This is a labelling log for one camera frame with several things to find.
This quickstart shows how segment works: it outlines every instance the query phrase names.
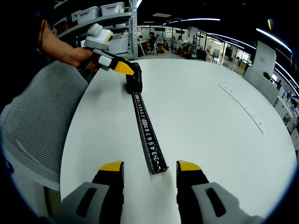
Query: mesh chair back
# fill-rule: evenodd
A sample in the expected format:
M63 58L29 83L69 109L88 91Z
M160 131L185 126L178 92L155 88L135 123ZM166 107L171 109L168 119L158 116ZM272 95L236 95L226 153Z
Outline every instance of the mesh chair back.
M211 51L211 48L212 48L212 46L209 45L209 46L206 48L206 51L209 53L209 52Z
M76 68L53 62L1 114L7 160L31 179L59 190L66 135L87 82Z
M173 40L173 47L178 49L178 41L177 40Z

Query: round table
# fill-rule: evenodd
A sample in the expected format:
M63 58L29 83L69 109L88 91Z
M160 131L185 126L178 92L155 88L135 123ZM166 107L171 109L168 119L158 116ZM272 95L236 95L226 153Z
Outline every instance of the round table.
M74 114L61 165L61 199L91 182L106 163L124 161L121 223L179 224L176 161L201 166L249 215L266 217L285 192L296 157L272 105L224 66L183 59L138 60L142 98L169 169L150 175L125 75L100 70ZM262 121L262 133L219 85L234 90Z

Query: human arm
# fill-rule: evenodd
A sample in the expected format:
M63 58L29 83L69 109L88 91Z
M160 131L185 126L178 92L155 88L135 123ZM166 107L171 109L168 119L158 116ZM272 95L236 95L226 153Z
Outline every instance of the human arm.
M44 29L43 24L44 21L42 21L40 26L37 46L47 55L75 67L79 66L82 61L92 56L93 52L91 50L85 48L73 48L71 45L59 40L49 29L47 21L45 22Z

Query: tape measure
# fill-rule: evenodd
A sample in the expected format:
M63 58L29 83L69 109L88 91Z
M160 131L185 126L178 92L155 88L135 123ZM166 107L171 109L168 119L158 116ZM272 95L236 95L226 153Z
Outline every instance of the tape measure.
M149 115L144 106L141 94L138 91L132 92L132 98L140 133L140 138L144 150L149 171L152 174L164 172L168 169L155 135Z
M151 174L161 173L166 171L168 166L164 160L153 126L150 122L150 117L140 94L142 92L141 69L138 63L130 63L129 65L134 71L134 75L126 75L126 88L128 93L132 95L145 160Z

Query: dark ceiling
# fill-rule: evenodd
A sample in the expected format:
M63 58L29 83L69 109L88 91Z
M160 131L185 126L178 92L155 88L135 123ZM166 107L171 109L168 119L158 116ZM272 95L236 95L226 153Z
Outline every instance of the dark ceiling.
M221 21L184 21L173 23L173 26L197 27L199 30L229 36L252 46L256 46L257 40L260 40L274 49L279 49L286 56L291 56L284 47L256 31L256 28L260 28L276 36L291 48L296 64L294 56L298 57L299 45L295 34L299 24L299 12L295 4L296 1L289 0L277 3L272 0L143 0L137 10L137 17L138 25L149 25L144 21L154 21L151 25L162 25L168 23L167 21L177 21L177 18L219 18ZM152 16L155 13L171 16L166 18ZM271 19L272 31L269 30L268 19ZM248 52L254 53L252 48L244 47ZM285 60L280 52L277 52L277 57L277 61L281 61L281 64L288 64L288 60ZM297 72L294 66L290 69L292 73Z

